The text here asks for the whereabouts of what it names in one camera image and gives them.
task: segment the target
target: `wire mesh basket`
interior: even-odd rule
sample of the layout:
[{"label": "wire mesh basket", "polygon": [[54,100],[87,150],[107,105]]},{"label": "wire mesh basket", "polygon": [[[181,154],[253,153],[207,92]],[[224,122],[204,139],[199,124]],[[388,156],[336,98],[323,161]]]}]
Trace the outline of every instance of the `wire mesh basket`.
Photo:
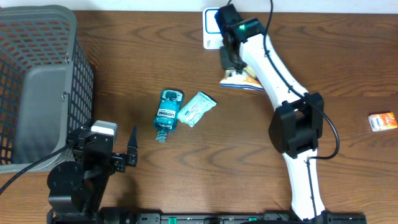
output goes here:
[{"label": "wire mesh basket", "polygon": [[[76,27],[62,6],[0,9],[0,173],[60,149],[91,118],[93,72]],[[31,171],[72,159],[65,151]]]}]

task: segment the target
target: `wooden table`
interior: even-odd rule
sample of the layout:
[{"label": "wooden table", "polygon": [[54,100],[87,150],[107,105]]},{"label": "wooden table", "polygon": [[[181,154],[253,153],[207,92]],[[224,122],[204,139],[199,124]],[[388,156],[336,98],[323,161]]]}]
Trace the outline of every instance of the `wooden table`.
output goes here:
[{"label": "wooden table", "polygon": [[[288,210],[286,164],[268,126],[273,110],[258,91],[220,88],[217,50],[202,44],[199,12],[75,12],[78,38],[95,73],[95,119],[119,125],[114,151],[125,152],[138,126],[136,168],[113,175],[102,206],[164,213]],[[258,17],[266,13],[243,14]],[[293,76],[319,91],[341,137],[341,151],[318,161],[323,203],[333,212],[364,212],[368,223],[398,219],[398,130],[373,133],[368,115],[398,114],[398,17],[360,14],[274,15],[270,36]],[[180,123],[165,144],[152,125],[160,92],[198,91],[217,106],[190,128]],[[320,154],[335,139],[324,124]],[[48,173],[26,174],[0,198],[0,223],[44,223]],[[12,174],[0,175],[5,183]]]}]

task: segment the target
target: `power cord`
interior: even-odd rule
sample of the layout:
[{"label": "power cord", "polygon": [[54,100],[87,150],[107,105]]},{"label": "power cord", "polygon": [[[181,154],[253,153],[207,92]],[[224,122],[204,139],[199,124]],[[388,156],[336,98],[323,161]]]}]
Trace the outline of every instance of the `power cord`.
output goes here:
[{"label": "power cord", "polygon": [[314,210],[314,217],[316,217],[317,216],[317,209],[315,208],[315,199],[314,199],[314,196],[313,196],[312,178],[311,178],[311,170],[310,170],[310,160],[311,159],[327,160],[327,159],[334,158],[338,154],[338,151],[340,150],[340,139],[339,139],[336,127],[333,124],[333,122],[330,120],[330,118],[317,105],[313,104],[307,98],[306,94],[304,94],[304,96],[303,96],[299,92],[294,90],[293,86],[288,83],[288,81],[283,77],[283,75],[280,73],[280,71],[275,66],[274,62],[272,61],[272,59],[271,59],[271,57],[269,55],[269,50],[267,50],[267,44],[266,44],[266,37],[267,37],[267,34],[268,34],[269,24],[271,23],[272,13],[274,11],[274,3],[272,2],[272,0],[270,0],[270,2],[271,2],[271,10],[270,10],[270,13],[269,13],[269,18],[268,18],[268,22],[267,22],[267,26],[266,26],[266,33],[264,35],[264,41],[263,41],[264,50],[266,52],[266,57],[268,58],[268,61],[270,62],[270,64],[272,65],[272,67],[274,68],[274,70],[276,71],[278,76],[280,77],[280,79],[289,88],[289,91],[291,91],[292,93],[296,94],[306,104],[310,105],[313,109],[317,110],[322,115],[322,117],[327,121],[327,123],[329,124],[329,126],[330,126],[331,130],[333,131],[333,134],[335,135],[335,138],[336,138],[336,148],[335,148],[335,151],[333,152],[332,155],[330,155],[330,156],[310,156],[310,157],[307,158],[306,161],[304,161],[307,164],[308,179],[310,181],[311,200],[312,200],[312,205],[313,205],[313,210]]},{"label": "power cord", "polygon": [[26,173],[28,170],[30,170],[31,168],[41,164],[42,162],[51,159],[52,157],[60,154],[61,152],[70,149],[73,146],[73,144],[67,144],[66,146],[63,146],[61,149],[51,153],[50,155],[44,157],[43,159],[40,159],[34,163],[32,163],[31,165],[23,168],[21,171],[19,171],[16,175],[14,175],[13,177],[11,177],[11,179],[9,179],[1,188],[0,188],[0,195],[6,190],[6,188],[8,186],[10,186],[18,177],[20,177],[22,174]]}]

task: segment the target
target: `orange box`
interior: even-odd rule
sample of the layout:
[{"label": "orange box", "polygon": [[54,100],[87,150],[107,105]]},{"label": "orange box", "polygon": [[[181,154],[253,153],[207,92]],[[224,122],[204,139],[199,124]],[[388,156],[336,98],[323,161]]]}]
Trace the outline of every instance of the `orange box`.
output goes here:
[{"label": "orange box", "polygon": [[392,112],[383,114],[372,114],[369,116],[372,131],[385,131],[398,128],[396,118]]}]

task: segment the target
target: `mouthwash bottle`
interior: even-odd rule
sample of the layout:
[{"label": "mouthwash bottle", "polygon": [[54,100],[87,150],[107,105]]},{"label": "mouthwash bottle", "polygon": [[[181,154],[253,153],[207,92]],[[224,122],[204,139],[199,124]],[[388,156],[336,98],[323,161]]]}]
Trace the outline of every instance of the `mouthwash bottle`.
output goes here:
[{"label": "mouthwash bottle", "polygon": [[169,131],[177,127],[177,115],[184,100],[182,92],[177,90],[163,90],[160,105],[154,119],[154,126],[158,130],[156,140],[165,142]]}]

